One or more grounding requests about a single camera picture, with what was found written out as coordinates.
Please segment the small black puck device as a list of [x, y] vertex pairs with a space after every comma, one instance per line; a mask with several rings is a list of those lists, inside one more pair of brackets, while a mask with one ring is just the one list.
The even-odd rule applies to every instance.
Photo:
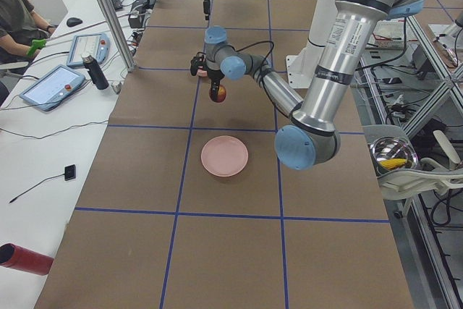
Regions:
[[77, 176], [77, 172], [76, 172], [75, 164], [71, 164], [71, 165], [64, 167], [64, 180], [65, 181], [70, 181], [72, 179], [75, 179], [76, 176]]

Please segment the black computer mouse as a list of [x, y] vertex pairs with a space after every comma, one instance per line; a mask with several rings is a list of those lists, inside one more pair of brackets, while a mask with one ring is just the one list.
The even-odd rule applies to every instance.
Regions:
[[76, 27], [82, 24], [82, 20], [77, 17], [69, 17], [66, 21], [67, 27]]

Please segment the near blue teach pendant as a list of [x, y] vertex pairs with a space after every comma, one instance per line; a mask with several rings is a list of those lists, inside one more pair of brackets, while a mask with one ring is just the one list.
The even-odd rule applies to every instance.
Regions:
[[55, 109], [84, 83], [85, 76], [59, 65], [26, 88], [20, 98], [41, 111]]

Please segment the seated person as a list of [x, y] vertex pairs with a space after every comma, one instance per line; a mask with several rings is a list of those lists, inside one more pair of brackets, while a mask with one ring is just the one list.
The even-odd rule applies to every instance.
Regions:
[[56, 26], [40, 16], [28, 0], [1, 0], [1, 63], [31, 62], [34, 40], [49, 38]]

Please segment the blue teach pendant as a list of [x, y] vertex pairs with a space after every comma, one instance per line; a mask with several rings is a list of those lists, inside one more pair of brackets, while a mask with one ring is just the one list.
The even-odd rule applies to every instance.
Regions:
[[20, 98], [41, 111], [55, 109], [84, 83], [85, 76], [59, 65], [26, 88]]
[[83, 68], [84, 56], [91, 55], [99, 64], [104, 62], [110, 46], [105, 33], [76, 35], [71, 44], [66, 65], [70, 68]]

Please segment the steel bowl with corn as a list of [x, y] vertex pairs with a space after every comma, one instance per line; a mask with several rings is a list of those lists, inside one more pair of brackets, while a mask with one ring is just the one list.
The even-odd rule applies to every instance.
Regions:
[[418, 156], [402, 137], [380, 137], [370, 145], [370, 155], [378, 176], [396, 169], [416, 169]]

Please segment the black water bottle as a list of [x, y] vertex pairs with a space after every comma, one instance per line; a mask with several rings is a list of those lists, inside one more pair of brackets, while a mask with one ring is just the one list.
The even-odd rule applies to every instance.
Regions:
[[89, 53], [84, 53], [82, 55], [82, 62], [84, 64], [84, 67], [88, 71], [90, 79], [92, 80], [93, 84], [97, 87], [97, 89], [107, 89], [109, 87], [108, 80], [106, 79], [97, 60]]

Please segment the red yellow apple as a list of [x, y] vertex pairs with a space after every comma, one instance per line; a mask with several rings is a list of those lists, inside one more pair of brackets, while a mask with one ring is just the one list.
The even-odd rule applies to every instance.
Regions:
[[221, 103], [225, 100], [226, 98], [226, 88], [223, 86], [223, 85], [220, 85], [220, 90], [219, 90], [219, 94], [218, 94], [218, 100], [217, 101], [213, 101], [215, 103]]

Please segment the red cylinder bottle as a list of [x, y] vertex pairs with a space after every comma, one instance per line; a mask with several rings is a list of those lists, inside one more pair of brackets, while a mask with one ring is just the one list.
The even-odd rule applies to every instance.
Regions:
[[1, 266], [44, 276], [51, 269], [54, 259], [12, 243], [1, 246]]

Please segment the aluminium frame post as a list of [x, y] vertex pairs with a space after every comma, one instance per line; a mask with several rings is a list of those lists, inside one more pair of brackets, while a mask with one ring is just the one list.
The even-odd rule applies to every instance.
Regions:
[[124, 65], [128, 72], [132, 72], [135, 68], [135, 61], [132, 53], [128, 48], [126, 38], [124, 36], [122, 27], [119, 23], [119, 19], [116, 15], [111, 0], [97, 0], [101, 12], [109, 26], [112, 37], [115, 41], [118, 52], [124, 62]]

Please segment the pink bowl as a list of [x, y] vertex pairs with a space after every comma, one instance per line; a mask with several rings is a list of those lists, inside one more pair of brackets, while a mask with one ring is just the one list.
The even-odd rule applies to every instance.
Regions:
[[197, 71], [197, 75], [198, 75], [199, 77], [207, 77], [207, 76], [208, 76], [208, 73], [207, 73], [205, 70], [203, 70], [203, 69], [199, 69], [199, 70]]

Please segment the pink plate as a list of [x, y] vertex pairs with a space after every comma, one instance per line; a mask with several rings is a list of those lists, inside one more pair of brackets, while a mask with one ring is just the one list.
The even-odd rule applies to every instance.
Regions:
[[201, 150], [203, 167], [217, 177], [231, 177], [247, 165], [249, 153], [238, 138], [221, 135], [210, 139]]

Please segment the far blue teach pendant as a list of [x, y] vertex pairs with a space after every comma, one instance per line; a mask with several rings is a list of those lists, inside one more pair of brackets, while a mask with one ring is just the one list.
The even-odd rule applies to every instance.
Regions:
[[66, 65], [70, 68], [83, 68], [84, 56], [91, 55], [99, 64], [104, 62], [110, 46], [105, 33], [76, 35], [71, 44]]

